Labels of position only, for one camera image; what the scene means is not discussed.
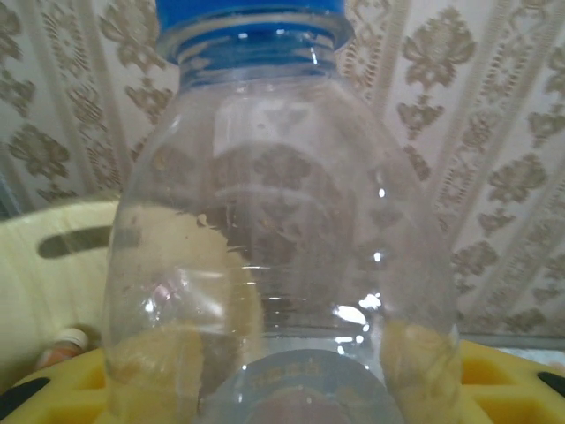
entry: small bottle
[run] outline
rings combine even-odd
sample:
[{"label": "small bottle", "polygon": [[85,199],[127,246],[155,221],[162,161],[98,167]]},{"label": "small bottle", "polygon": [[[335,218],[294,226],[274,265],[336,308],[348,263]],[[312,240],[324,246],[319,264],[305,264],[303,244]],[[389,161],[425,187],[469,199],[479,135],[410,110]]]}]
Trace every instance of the small bottle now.
[{"label": "small bottle", "polygon": [[79,329],[64,329],[55,341],[42,354],[35,370],[51,367],[52,365],[79,356],[87,350],[88,336]]}]

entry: floral wallpaper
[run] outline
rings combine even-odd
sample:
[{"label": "floral wallpaper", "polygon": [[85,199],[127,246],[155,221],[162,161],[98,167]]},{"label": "floral wallpaper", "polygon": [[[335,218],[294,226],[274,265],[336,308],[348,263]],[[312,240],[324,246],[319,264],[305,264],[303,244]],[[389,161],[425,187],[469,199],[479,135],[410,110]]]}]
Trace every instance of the floral wallpaper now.
[{"label": "floral wallpaper", "polygon": [[[433,203],[463,331],[565,337],[565,2],[350,0],[339,68]],[[0,0],[0,208],[119,189],[177,89],[151,0]]]}]

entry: bottle label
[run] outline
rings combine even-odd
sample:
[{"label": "bottle label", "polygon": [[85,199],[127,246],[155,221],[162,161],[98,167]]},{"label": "bottle label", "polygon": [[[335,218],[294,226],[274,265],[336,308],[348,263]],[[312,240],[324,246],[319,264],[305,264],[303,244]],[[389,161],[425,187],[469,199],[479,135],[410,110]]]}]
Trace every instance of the bottle label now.
[{"label": "bottle label", "polygon": [[304,349],[243,366],[206,399],[198,424],[401,424],[385,386],[355,360]]}]

